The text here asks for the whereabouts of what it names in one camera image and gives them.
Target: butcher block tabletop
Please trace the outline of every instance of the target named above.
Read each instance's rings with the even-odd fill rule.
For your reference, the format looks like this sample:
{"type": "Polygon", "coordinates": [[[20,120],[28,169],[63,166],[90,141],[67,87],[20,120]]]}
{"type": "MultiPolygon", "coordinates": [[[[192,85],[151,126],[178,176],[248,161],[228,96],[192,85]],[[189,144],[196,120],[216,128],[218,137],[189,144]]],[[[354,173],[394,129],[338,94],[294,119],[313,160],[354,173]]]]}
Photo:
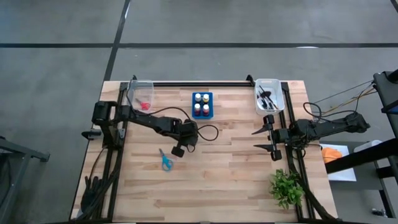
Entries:
{"type": "MultiPolygon", "coordinates": [[[[288,81],[296,119],[311,119],[303,109],[308,101],[303,81],[288,81]]],[[[120,82],[104,82],[100,100],[116,101],[120,82]]],[[[269,193],[270,175],[277,169],[288,170],[285,149],[282,159],[272,161],[270,154],[255,144],[269,144],[267,132],[251,135],[262,126],[255,112],[253,87],[154,87],[152,111],[168,106],[182,108],[191,115],[192,93],[213,93],[214,117],[196,120],[198,127],[213,124],[220,134],[215,141],[199,138],[194,152],[182,158],[170,152],[176,140],[154,130],[129,123],[118,183],[114,222],[296,222],[295,209],[278,207],[269,193]],[[174,160],[170,172],[162,170],[162,149],[174,160]]],[[[284,111],[290,124],[287,109],[284,111]]],[[[186,119],[178,110],[165,110],[155,116],[186,119]]],[[[275,116],[274,129],[281,128],[275,116]]],[[[216,131],[200,130],[211,139],[216,131]]],[[[90,141],[76,192],[71,218],[75,218],[85,190],[84,177],[90,175],[101,151],[102,139],[90,141]]],[[[106,153],[94,175],[102,177],[106,153]]],[[[304,158],[311,191],[328,213],[337,217],[335,203],[319,146],[309,146],[304,158]]],[[[103,216],[108,211],[110,190],[106,194],[103,216]]],[[[303,200],[304,217],[308,217],[303,200]]]]}

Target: concrete floor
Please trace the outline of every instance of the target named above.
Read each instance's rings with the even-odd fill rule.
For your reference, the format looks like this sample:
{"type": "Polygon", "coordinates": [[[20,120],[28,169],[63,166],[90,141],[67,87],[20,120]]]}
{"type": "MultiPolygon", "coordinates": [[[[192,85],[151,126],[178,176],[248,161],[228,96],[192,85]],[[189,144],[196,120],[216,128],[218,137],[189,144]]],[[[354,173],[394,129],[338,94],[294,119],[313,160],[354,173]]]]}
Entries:
{"type": "MultiPolygon", "coordinates": [[[[0,43],[113,43],[124,0],[0,0],[0,43]]],[[[398,36],[389,0],[132,0],[121,37],[129,42],[388,43],[398,36]]],[[[0,49],[0,134],[51,158],[33,160],[12,216],[15,223],[66,221],[111,49],[0,49]]],[[[310,101],[398,68],[395,48],[119,49],[111,80],[305,80],[310,101]]],[[[360,91],[322,102],[328,108],[360,91]]],[[[360,101],[372,126],[325,140],[393,137],[377,95],[360,101]]],[[[390,194],[398,187],[387,180],[390,194]]],[[[394,223],[369,214],[378,192],[333,190],[339,217],[394,223]]]]}

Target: green plant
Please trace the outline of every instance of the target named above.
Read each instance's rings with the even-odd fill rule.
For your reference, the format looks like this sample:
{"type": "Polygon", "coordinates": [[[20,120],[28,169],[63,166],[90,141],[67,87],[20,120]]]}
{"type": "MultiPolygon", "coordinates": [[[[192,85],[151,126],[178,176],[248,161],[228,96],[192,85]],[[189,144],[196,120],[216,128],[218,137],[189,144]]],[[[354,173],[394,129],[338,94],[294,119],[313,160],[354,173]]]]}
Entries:
{"type": "Polygon", "coordinates": [[[278,206],[284,209],[289,209],[289,205],[301,207],[304,191],[296,184],[297,177],[298,174],[287,174],[282,169],[277,169],[276,174],[272,174],[270,193],[279,201],[278,206]]]}

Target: plastic container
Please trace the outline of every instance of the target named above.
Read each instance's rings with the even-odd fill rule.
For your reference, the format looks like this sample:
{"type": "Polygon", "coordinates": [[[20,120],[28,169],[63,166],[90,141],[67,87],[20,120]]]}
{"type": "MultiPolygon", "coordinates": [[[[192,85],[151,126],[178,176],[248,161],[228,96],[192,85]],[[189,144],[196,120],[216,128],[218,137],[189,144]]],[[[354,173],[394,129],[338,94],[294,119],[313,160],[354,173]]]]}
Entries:
{"type": "Polygon", "coordinates": [[[367,149],[367,148],[369,148],[369,147],[378,145],[378,144],[380,144],[380,143],[382,143],[382,141],[380,141],[380,140],[369,141],[369,142],[367,142],[367,143],[365,143],[365,144],[363,144],[363,145],[360,145],[360,146],[355,147],[355,148],[354,148],[354,152],[359,152],[359,151],[365,150],[365,149],[367,149]]]}
{"type": "Polygon", "coordinates": [[[254,104],[256,106],[256,113],[261,116],[267,114],[277,114],[283,111],[285,109],[285,101],[280,81],[277,79],[270,79],[270,78],[257,79],[256,84],[254,85],[254,104]],[[269,109],[269,108],[267,109],[262,106],[261,97],[257,99],[257,96],[260,96],[263,90],[271,92],[269,98],[274,102],[277,108],[274,105],[272,105],[274,109],[269,109]]]}
{"type": "Polygon", "coordinates": [[[134,109],[150,113],[154,100],[154,83],[151,80],[131,80],[127,95],[134,109]]]}
{"type": "Polygon", "coordinates": [[[192,118],[195,119],[211,119],[213,117],[214,113],[213,113],[213,93],[211,92],[195,92],[192,93],[192,118]],[[195,100],[195,95],[199,93],[201,95],[201,101],[200,102],[196,102],[195,100]],[[209,95],[209,101],[208,103],[204,103],[203,102],[203,95],[204,94],[208,94],[209,95]],[[195,114],[195,104],[199,103],[200,104],[200,113],[199,114],[195,114]],[[209,113],[208,115],[205,115],[203,112],[203,106],[204,105],[208,105],[209,106],[209,113]]]}

